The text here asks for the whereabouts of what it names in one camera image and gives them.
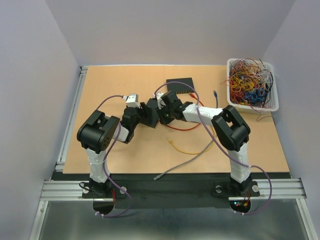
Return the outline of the black network switch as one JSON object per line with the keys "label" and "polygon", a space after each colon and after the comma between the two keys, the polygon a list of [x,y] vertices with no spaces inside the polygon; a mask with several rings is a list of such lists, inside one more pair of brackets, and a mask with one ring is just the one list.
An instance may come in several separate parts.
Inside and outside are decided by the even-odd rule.
{"label": "black network switch", "polygon": [[167,90],[176,94],[194,93],[195,87],[191,77],[167,79]]}
{"label": "black network switch", "polygon": [[147,103],[141,102],[140,108],[142,110],[140,123],[147,127],[155,128],[159,121],[157,100],[150,98]]}

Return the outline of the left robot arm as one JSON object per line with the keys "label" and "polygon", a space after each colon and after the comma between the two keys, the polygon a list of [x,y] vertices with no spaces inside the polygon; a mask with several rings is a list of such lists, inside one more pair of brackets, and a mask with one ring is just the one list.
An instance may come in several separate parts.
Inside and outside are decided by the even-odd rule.
{"label": "left robot arm", "polygon": [[134,137],[138,124],[155,127],[158,119],[156,104],[150,99],[140,106],[127,106],[122,118],[107,116],[104,112],[95,110],[79,128],[76,139],[85,149],[90,164],[89,183],[80,187],[89,193],[106,197],[111,193],[112,184],[108,180],[110,172],[106,167],[106,154],[110,152],[111,140],[129,143]]}

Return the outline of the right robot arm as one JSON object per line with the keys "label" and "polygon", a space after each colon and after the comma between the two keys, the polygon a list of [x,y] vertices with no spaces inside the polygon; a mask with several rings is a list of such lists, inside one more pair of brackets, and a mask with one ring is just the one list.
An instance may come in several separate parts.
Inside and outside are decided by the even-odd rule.
{"label": "right robot arm", "polygon": [[217,146],[230,160],[230,189],[242,195],[251,184],[251,167],[248,161],[248,141],[251,129],[239,112],[231,105],[225,108],[183,103],[177,95],[168,91],[155,95],[160,123],[167,125],[174,120],[202,124],[214,128],[219,140]]}

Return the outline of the white basket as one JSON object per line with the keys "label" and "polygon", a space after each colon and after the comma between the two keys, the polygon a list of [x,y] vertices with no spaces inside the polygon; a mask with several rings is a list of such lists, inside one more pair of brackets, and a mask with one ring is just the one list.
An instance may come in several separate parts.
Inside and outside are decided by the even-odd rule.
{"label": "white basket", "polygon": [[226,65],[227,102],[238,111],[266,114],[279,109],[273,66],[261,59],[230,58]]}

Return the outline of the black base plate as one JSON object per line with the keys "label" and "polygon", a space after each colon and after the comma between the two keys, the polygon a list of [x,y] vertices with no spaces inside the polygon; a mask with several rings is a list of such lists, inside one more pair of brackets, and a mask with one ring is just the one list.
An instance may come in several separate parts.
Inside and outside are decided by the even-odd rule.
{"label": "black base plate", "polygon": [[231,179],[229,173],[169,173],[155,179],[155,174],[112,174],[111,179],[128,194],[121,193],[112,185],[94,183],[90,180],[83,183],[84,199],[93,200],[97,210],[103,205],[98,199],[115,196],[116,209],[180,209],[180,208],[228,208],[229,198],[261,197],[264,180],[263,173],[252,173],[245,186]]}

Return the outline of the aluminium left rail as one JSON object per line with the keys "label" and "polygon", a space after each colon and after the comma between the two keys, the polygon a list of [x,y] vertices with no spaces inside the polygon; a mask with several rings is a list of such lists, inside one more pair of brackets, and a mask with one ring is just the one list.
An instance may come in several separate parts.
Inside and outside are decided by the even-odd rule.
{"label": "aluminium left rail", "polygon": [[60,151],[59,151],[59,154],[58,154],[58,157],[57,157],[57,160],[55,163],[55,167],[54,167],[55,172],[62,172],[64,170],[66,157],[67,157],[69,145],[70,145],[71,138],[72,138],[75,119],[76,119],[78,106],[79,106],[85,78],[87,75],[87,71],[88,71],[88,66],[81,66],[80,67],[77,88],[76,88],[75,95],[73,98],[73,103],[71,105],[71,110],[70,110],[70,114],[68,117],[68,122],[67,122],[67,126],[65,129],[62,144],[60,147]]}

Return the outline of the aluminium rail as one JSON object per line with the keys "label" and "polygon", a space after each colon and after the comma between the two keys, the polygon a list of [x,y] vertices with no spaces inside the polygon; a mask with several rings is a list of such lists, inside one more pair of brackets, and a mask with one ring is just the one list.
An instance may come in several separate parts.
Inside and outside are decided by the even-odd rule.
{"label": "aluminium rail", "polygon": [[[270,195],[270,185],[266,179],[258,179],[259,196],[251,196],[251,200],[267,200]],[[91,201],[84,197],[80,181],[45,181],[40,194],[41,201]],[[305,199],[307,197],[300,179],[273,179],[272,200]]]}
{"label": "aluminium rail", "polygon": [[60,151],[59,151],[59,154],[58,154],[58,157],[57,157],[57,160],[55,163],[55,167],[54,167],[55,172],[62,172],[64,170],[66,157],[67,157],[69,145],[70,145],[71,138],[72,138],[75,119],[76,119],[78,106],[79,106],[85,78],[87,75],[87,71],[88,71],[88,66],[81,66],[80,67],[77,88],[76,88],[75,95],[73,98],[73,103],[71,105],[71,110],[70,110],[70,114],[68,117],[68,122],[67,122],[67,126],[65,129],[62,144],[60,147]]}

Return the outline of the aluminium front rail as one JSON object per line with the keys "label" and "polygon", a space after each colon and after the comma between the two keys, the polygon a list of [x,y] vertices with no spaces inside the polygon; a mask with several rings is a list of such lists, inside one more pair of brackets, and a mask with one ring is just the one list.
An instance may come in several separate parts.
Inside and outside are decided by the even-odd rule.
{"label": "aluminium front rail", "polygon": [[[270,195],[270,185],[266,179],[258,179],[259,196],[251,196],[251,200],[267,200]],[[84,197],[80,181],[45,181],[40,194],[41,201],[91,201]],[[307,197],[300,179],[273,179],[272,200],[305,199]]]}

